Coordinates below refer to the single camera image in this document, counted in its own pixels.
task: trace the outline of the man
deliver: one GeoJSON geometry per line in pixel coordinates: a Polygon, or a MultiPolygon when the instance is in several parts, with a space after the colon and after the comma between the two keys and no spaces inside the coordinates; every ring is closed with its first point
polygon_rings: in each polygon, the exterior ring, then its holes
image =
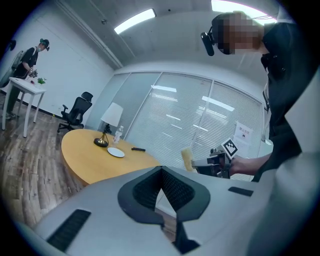
{"type": "MultiPolygon", "coordinates": [[[[44,49],[48,49],[48,47],[49,47],[49,40],[41,39],[38,46],[28,49],[22,58],[22,63],[18,65],[15,72],[13,73],[13,77],[26,79],[28,75],[31,75],[33,66],[36,65],[37,63],[38,53],[42,52],[44,49]]],[[[13,86],[10,93],[6,116],[5,116],[7,120],[10,120],[11,118],[16,117],[16,115],[13,113],[13,109],[18,99],[19,93],[20,93],[20,89],[13,86]]]]}
{"type": "Polygon", "coordinates": [[[253,159],[234,158],[230,174],[254,175],[278,168],[285,160],[300,154],[299,143],[285,119],[285,114],[311,81],[318,62],[294,23],[277,22],[264,26],[243,12],[226,12],[212,20],[212,36],[219,50],[226,54],[244,51],[262,54],[261,63],[268,82],[264,98],[270,116],[271,154],[253,159]]]}

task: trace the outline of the wooden floor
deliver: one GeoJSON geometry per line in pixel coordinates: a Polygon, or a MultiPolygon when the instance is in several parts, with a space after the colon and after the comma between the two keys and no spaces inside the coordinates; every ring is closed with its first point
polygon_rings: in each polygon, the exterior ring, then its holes
{"type": "MultiPolygon", "coordinates": [[[[0,107],[4,100],[0,93],[0,107]]],[[[66,131],[57,133],[57,129],[63,121],[39,112],[33,123],[35,110],[32,109],[27,138],[24,138],[26,111],[27,106],[22,105],[20,117],[7,121],[5,131],[0,129],[0,193],[12,218],[33,227],[83,186],[62,162],[61,140],[66,131]]],[[[165,234],[173,241],[176,221],[165,213],[162,215],[165,234]]]]}

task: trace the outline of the black clothing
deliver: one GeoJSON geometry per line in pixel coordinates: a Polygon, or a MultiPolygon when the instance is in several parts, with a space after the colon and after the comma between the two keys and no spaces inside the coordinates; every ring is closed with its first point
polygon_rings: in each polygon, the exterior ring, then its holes
{"type": "MultiPolygon", "coordinates": [[[[36,65],[37,59],[38,59],[38,51],[37,49],[35,50],[35,48],[32,47],[25,52],[22,58],[22,62],[28,63],[29,67],[32,68],[34,65],[36,65]]],[[[21,78],[21,79],[26,79],[27,75],[28,75],[28,71],[25,69],[22,63],[18,65],[18,67],[16,68],[13,74],[15,78],[21,78]]]]}
{"type": "Polygon", "coordinates": [[[269,139],[273,151],[252,181],[259,181],[263,172],[278,168],[285,160],[300,154],[301,148],[285,114],[297,101],[313,78],[318,62],[308,49],[296,24],[273,23],[264,26],[261,63],[268,71],[267,109],[271,111],[269,139]]]}
{"type": "MultiPolygon", "coordinates": [[[[22,57],[22,62],[28,63],[29,67],[32,68],[36,63],[37,63],[37,58],[38,58],[38,49],[32,47],[28,49],[24,56],[22,57]]],[[[16,68],[15,72],[13,73],[13,77],[15,78],[21,78],[21,79],[26,79],[28,76],[28,70],[25,69],[25,67],[20,63],[18,67],[16,68]]],[[[16,101],[18,99],[20,89],[13,86],[10,96],[9,96],[9,101],[8,101],[8,106],[6,109],[7,113],[11,113],[14,110],[16,101]]]]}

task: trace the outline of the white blinds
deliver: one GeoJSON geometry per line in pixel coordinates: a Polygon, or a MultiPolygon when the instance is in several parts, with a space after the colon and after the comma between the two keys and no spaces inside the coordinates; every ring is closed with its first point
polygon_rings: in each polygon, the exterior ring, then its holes
{"type": "Polygon", "coordinates": [[[189,147],[199,127],[211,80],[163,73],[146,98],[126,140],[144,148],[162,165],[184,168],[181,149],[189,147]]]}
{"type": "MultiPolygon", "coordinates": [[[[118,125],[123,126],[121,138],[125,137],[141,104],[160,74],[160,72],[132,73],[114,96],[112,102],[123,107],[118,125]]],[[[111,130],[112,134],[115,134],[117,128],[113,127],[111,130]]]]}
{"type": "MultiPolygon", "coordinates": [[[[208,100],[208,106],[192,146],[194,158],[208,156],[210,149],[233,138],[237,121],[253,129],[251,146],[244,157],[256,158],[262,134],[262,104],[217,81],[213,84],[211,97],[204,97],[204,100],[208,100]]],[[[199,106],[198,111],[202,113],[203,107],[199,106]]]]}

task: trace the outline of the round wooden table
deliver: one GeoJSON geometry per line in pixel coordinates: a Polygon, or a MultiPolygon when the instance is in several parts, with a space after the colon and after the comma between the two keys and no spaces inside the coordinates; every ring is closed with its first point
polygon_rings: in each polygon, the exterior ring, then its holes
{"type": "MultiPolygon", "coordinates": [[[[117,148],[124,157],[115,157],[108,153],[107,147],[94,144],[102,132],[76,129],[64,135],[61,142],[62,158],[66,167],[84,185],[92,184],[136,170],[160,166],[160,163],[147,152],[131,150],[134,145],[120,139],[117,148]]],[[[110,147],[113,136],[107,134],[110,147]]]]}

